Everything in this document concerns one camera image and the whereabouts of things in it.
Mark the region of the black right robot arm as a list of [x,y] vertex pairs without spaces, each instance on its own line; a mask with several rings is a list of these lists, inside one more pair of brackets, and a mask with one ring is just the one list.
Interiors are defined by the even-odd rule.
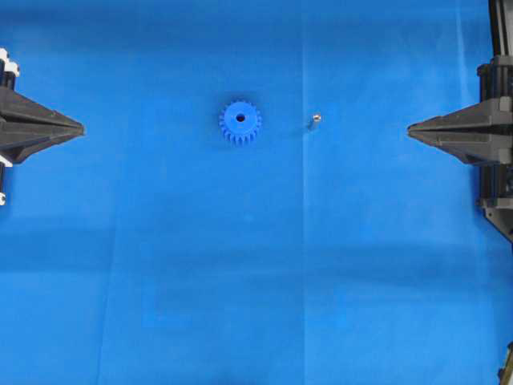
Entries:
[[479,169],[477,205],[512,240],[512,2],[489,1],[493,57],[477,69],[479,103],[407,128],[409,137]]

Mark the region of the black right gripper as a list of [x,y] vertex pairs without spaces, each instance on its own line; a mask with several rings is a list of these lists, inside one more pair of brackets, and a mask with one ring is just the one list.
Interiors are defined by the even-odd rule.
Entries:
[[[496,55],[477,70],[482,102],[412,124],[408,136],[479,168],[484,217],[512,239],[512,57]],[[453,132],[453,133],[420,133]]]

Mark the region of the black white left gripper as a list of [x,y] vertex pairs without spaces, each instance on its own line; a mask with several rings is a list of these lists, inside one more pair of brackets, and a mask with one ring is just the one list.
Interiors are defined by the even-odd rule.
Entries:
[[13,91],[19,75],[19,65],[10,60],[5,48],[1,48],[1,117],[11,123],[52,125],[69,130],[58,133],[1,132],[1,205],[6,204],[3,181],[7,168],[21,164],[37,152],[85,135],[85,127],[80,122]]

